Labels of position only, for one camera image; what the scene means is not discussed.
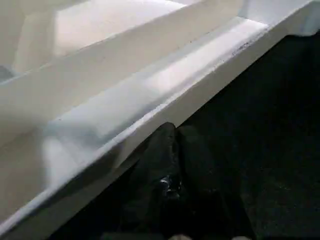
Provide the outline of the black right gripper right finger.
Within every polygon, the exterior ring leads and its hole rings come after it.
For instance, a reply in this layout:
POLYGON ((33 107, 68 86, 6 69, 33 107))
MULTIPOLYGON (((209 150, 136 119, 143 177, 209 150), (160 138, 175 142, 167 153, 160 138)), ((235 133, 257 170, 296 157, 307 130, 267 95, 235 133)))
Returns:
POLYGON ((239 173, 221 152, 210 149, 192 126, 177 129, 182 182, 192 206, 192 234, 197 239, 251 237, 239 173))

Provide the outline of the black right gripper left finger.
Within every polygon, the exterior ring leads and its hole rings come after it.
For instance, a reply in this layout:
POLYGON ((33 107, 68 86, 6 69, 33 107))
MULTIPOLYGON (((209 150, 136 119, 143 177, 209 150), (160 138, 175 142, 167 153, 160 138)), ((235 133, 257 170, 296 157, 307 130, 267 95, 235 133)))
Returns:
POLYGON ((133 155, 137 163, 127 184, 120 229, 124 232, 175 235, 179 221, 180 170, 176 128, 158 127, 133 155))

